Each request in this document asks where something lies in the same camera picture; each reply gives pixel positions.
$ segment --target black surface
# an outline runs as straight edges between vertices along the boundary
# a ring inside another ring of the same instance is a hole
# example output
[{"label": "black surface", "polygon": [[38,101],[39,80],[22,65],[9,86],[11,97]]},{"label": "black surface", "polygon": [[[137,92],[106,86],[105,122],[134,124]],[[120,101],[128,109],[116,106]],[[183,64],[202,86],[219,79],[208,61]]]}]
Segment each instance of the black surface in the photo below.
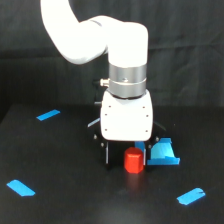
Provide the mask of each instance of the black surface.
[{"label": "black surface", "polygon": [[[0,223],[223,223],[224,109],[154,108],[181,162],[139,175],[119,164],[107,171],[99,160],[86,128],[95,108],[36,119],[51,109],[14,105],[0,125]],[[36,195],[17,195],[6,186],[14,179]],[[196,187],[206,197],[178,203]]]}]

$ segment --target black background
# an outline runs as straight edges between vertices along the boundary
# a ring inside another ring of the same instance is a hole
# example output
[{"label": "black background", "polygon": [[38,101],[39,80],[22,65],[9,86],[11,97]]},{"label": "black background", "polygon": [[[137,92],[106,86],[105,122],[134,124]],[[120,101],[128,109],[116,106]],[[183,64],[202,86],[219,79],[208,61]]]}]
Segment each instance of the black background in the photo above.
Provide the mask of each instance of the black background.
[{"label": "black background", "polygon": [[[148,28],[147,88],[181,165],[139,181],[119,165],[108,173],[86,129],[99,114],[88,105],[92,80],[108,77],[107,55],[67,62],[43,26],[39,0],[0,0],[0,120],[12,105],[0,126],[0,223],[223,223],[224,1],[70,5],[80,21],[107,15]],[[35,119],[55,108],[61,115]],[[12,179],[37,194],[19,197],[5,186]],[[176,198],[195,187],[206,197],[180,205]]]},{"label": "black background", "polygon": [[[224,1],[70,0],[70,5],[79,21],[107,15],[148,28],[153,105],[224,105]],[[1,0],[0,34],[0,99],[7,105],[90,105],[92,80],[108,77],[107,55],[81,66],[61,57],[43,26],[39,0]]]}]

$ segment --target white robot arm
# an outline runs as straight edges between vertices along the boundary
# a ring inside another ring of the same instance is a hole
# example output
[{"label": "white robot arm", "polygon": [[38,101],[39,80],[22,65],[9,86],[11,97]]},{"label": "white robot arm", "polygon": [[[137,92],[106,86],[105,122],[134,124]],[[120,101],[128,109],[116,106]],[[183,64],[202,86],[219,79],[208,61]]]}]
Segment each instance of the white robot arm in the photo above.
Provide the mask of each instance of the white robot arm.
[{"label": "white robot arm", "polygon": [[97,16],[79,22],[68,0],[41,0],[44,26],[62,56],[74,64],[108,53],[108,87],[101,108],[101,131],[108,140],[146,141],[152,104],[146,90],[148,31],[138,23]]}]

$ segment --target blue object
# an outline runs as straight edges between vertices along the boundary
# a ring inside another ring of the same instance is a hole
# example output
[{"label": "blue object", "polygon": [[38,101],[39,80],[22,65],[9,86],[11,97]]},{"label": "blue object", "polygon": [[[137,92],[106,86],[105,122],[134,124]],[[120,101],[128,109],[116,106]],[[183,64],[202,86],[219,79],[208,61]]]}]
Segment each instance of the blue object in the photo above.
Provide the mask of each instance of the blue object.
[{"label": "blue object", "polygon": [[194,190],[189,191],[186,194],[183,194],[182,196],[178,197],[177,200],[180,204],[188,205],[191,202],[194,202],[204,196],[205,193],[201,188],[195,188]]},{"label": "blue object", "polygon": [[180,158],[165,157],[164,159],[147,160],[147,165],[179,165]]},{"label": "blue object", "polygon": [[175,157],[170,143],[155,144],[151,149],[151,159],[165,159],[165,157]]},{"label": "blue object", "polygon": [[158,143],[172,143],[171,138],[161,138]]},{"label": "blue object", "polygon": [[18,180],[11,181],[10,183],[7,184],[7,186],[22,197],[33,196],[35,194],[34,191],[32,191],[30,188],[28,188],[26,185],[24,185]]},{"label": "blue object", "polygon": [[52,117],[52,116],[54,116],[56,114],[59,114],[59,113],[60,113],[60,111],[58,111],[58,110],[52,110],[52,111],[50,111],[50,112],[48,112],[46,114],[38,116],[37,119],[40,120],[40,121],[43,121],[43,120],[45,120],[45,119],[47,119],[49,117]]},{"label": "blue object", "polygon": [[141,149],[143,152],[145,150],[145,143],[144,142],[135,142],[135,148]]}]

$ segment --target red cube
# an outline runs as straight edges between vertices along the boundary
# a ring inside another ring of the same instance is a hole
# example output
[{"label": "red cube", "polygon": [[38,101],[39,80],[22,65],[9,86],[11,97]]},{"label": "red cube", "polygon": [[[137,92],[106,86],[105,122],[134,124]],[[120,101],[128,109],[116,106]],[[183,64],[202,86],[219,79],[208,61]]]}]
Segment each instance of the red cube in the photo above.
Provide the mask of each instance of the red cube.
[{"label": "red cube", "polygon": [[124,167],[129,173],[140,173],[143,170],[143,152],[139,148],[130,147],[125,151]]}]

